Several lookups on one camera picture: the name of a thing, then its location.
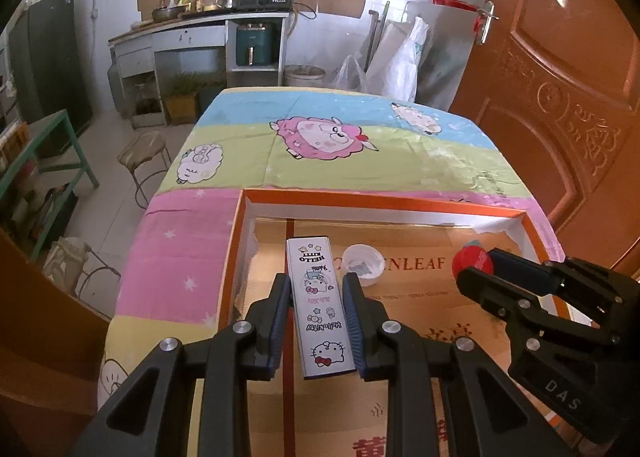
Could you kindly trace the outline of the red bottle cap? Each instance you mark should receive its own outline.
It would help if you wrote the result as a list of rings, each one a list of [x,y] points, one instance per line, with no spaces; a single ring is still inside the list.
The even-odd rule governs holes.
[[[487,274],[494,273],[494,265],[488,252],[478,245],[466,245],[454,256],[451,262],[452,275],[457,278],[464,269],[470,267]]]

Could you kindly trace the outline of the white hello kitty lighter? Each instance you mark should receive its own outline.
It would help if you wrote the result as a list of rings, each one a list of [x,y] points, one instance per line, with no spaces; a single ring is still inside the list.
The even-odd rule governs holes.
[[[286,258],[303,377],[351,373],[355,363],[329,238],[290,238]]]

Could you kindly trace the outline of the white bottle cap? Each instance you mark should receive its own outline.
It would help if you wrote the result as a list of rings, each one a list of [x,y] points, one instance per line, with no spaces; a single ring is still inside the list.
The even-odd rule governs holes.
[[[342,255],[342,271],[355,273],[363,287],[376,284],[385,271],[382,253],[364,243],[348,246]]]

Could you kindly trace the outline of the orange rimmed cardboard tray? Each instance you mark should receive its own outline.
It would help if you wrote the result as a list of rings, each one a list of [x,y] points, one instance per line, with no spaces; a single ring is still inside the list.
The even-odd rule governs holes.
[[[242,191],[224,267],[219,305],[227,307],[240,279],[246,228],[259,212],[268,219],[340,219],[398,225],[497,225],[518,221],[533,251],[544,253],[526,213],[509,208],[446,203],[438,200],[254,188]],[[293,302],[293,274],[274,277],[268,297],[254,302],[243,319],[219,314],[218,329],[228,342],[224,363],[230,385],[227,426],[220,449],[230,456],[250,455],[246,384],[269,381],[282,359]],[[445,425],[455,456],[567,456],[570,449],[522,391],[470,337],[451,342],[421,337],[388,317],[381,302],[366,297],[359,277],[347,274],[335,301],[345,338],[345,371],[367,382],[384,381],[388,391],[385,452],[389,456],[435,456],[438,424],[431,380],[444,381]]]

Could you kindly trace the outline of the brown wooden door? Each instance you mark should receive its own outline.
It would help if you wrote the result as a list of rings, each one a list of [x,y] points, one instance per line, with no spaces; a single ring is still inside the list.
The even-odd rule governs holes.
[[[639,40],[615,0],[489,0],[451,109],[533,194],[565,255],[639,273]]]

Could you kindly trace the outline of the round cushioned stool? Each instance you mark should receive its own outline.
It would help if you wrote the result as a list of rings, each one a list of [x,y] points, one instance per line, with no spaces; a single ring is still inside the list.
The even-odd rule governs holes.
[[[148,174],[142,180],[137,177],[137,170],[152,162],[155,157],[160,157],[164,164],[164,168],[156,170]],[[145,209],[149,206],[150,199],[143,191],[143,184],[152,177],[158,176],[160,173],[166,172],[170,165],[170,154],[166,145],[165,136],[160,131],[142,132],[135,136],[125,148],[118,154],[117,161],[129,172],[131,179],[134,181],[134,202],[136,205]]]

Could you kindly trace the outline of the green metal table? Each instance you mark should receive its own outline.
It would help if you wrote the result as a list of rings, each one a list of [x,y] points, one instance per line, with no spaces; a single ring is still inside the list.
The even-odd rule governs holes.
[[[77,162],[70,162],[69,164],[52,164],[52,162],[45,162],[42,164],[37,157],[37,150],[40,147],[44,139],[47,139],[50,134],[58,127],[63,127],[70,141],[70,146],[76,153],[78,158]],[[35,240],[32,251],[29,254],[29,260],[35,262],[40,252],[47,243],[47,238],[53,228],[54,223],[58,220],[58,216],[63,211],[67,200],[72,196],[76,185],[80,182],[83,176],[86,176],[91,182],[94,188],[100,186],[100,182],[94,174],[92,168],[89,165],[88,159],[82,150],[75,130],[70,122],[70,117],[66,110],[60,110],[50,116],[44,117],[31,125],[27,126],[29,133],[29,141],[21,150],[21,153],[9,164],[6,171],[3,172],[1,177],[1,196],[6,194],[10,185],[14,182],[17,174],[22,170],[27,162],[33,160],[36,163],[36,171],[38,176],[43,176],[46,173],[52,172],[66,172],[73,171],[74,176],[63,185],[63,191],[58,193],[55,198],[45,200],[43,203],[48,204],[48,208],[44,208],[44,212],[39,212],[37,217],[41,218],[41,228],[38,229],[38,236]]]

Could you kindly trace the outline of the cartoon sheep tablecloth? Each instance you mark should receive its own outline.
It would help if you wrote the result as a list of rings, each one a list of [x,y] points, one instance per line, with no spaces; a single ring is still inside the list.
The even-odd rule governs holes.
[[[213,333],[243,188],[407,195],[523,210],[548,255],[564,255],[533,194],[469,119],[355,92],[227,89],[198,119],[137,228],[108,327],[99,403],[158,340]]]

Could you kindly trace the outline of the white plastic sacks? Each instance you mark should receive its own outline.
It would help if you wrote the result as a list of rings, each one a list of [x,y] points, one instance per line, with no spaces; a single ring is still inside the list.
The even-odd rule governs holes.
[[[475,41],[476,18],[456,0],[409,1],[401,20],[385,25],[376,47],[344,59],[329,87],[446,112]]]

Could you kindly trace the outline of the dark green refrigerator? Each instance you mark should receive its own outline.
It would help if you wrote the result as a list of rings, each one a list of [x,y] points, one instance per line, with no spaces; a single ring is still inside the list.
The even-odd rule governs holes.
[[[9,60],[18,112],[29,125],[66,110],[79,134],[93,116],[82,78],[75,0],[41,0],[9,33]]]

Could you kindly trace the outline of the white bucket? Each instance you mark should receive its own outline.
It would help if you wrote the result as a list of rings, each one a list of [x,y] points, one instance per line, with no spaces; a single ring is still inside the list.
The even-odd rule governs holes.
[[[286,65],[284,84],[287,87],[321,88],[326,71],[314,65]]]

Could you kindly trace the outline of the grey kitchen counter cabinet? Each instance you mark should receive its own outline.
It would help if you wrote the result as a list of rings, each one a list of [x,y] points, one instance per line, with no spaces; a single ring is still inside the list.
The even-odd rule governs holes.
[[[111,39],[112,63],[117,68],[124,118],[136,128],[180,125],[191,117],[171,116],[166,105],[184,93],[199,100],[213,86],[279,87],[284,81],[286,43],[291,12],[228,13],[190,16],[132,30]],[[240,29],[271,29],[271,54],[264,65],[252,51],[239,62]]]

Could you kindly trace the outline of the black gas stove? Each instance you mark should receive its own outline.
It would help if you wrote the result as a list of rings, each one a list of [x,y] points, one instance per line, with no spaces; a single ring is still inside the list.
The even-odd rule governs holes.
[[[290,12],[294,0],[238,0],[235,9],[240,12]]]

